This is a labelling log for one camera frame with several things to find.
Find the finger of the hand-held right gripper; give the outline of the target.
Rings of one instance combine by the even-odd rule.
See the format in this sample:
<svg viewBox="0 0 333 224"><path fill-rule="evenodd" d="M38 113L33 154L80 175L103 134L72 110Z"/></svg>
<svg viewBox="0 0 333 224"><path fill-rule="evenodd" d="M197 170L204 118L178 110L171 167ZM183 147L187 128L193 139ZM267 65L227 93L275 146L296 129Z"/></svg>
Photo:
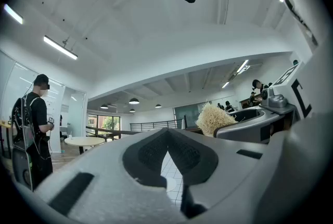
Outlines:
<svg viewBox="0 0 333 224"><path fill-rule="evenodd" d="M215 138L240 142L268 143L271 127L281 119L276 113L260 113L259 116L236 124L217 128Z"/></svg>
<svg viewBox="0 0 333 224"><path fill-rule="evenodd" d="M237 122L246 122L264 115L264 111L261 108L246 108L240 111L234 111L229 114Z"/></svg>

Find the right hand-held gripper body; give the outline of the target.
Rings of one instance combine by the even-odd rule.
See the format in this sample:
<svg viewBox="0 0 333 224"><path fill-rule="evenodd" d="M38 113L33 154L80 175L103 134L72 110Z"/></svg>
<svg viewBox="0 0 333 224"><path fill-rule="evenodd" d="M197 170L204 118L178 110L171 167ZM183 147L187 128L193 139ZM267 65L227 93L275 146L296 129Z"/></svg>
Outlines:
<svg viewBox="0 0 333 224"><path fill-rule="evenodd" d="M259 218L332 216L332 18L323 0L291 0L316 41L311 58L278 85L299 120L257 162Z"/></svg>

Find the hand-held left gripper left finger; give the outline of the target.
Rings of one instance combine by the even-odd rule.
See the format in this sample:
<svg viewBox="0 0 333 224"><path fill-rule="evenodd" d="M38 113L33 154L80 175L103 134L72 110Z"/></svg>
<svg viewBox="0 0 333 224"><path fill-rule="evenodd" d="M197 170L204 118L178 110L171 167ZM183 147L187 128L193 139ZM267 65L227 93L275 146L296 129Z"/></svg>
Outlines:
<svg viewBox="0 0 333 224"><path fill-rule="evenodd" d="M182 223L161 176L165 130L104 143L51 174L34 192L48 223Z"/></svg>

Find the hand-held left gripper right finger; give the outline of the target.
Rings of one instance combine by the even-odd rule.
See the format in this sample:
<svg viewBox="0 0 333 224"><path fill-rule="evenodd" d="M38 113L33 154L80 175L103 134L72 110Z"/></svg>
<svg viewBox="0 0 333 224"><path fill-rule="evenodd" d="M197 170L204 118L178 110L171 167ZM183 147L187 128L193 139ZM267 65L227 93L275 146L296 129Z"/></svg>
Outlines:
<svg viewBox="0 0 333 224"><path fill-rule="evenodd" d="M257 219L265 189L257 179L266 146L168 130L168 151L183 179L181 207L168 219Z"/></svg>

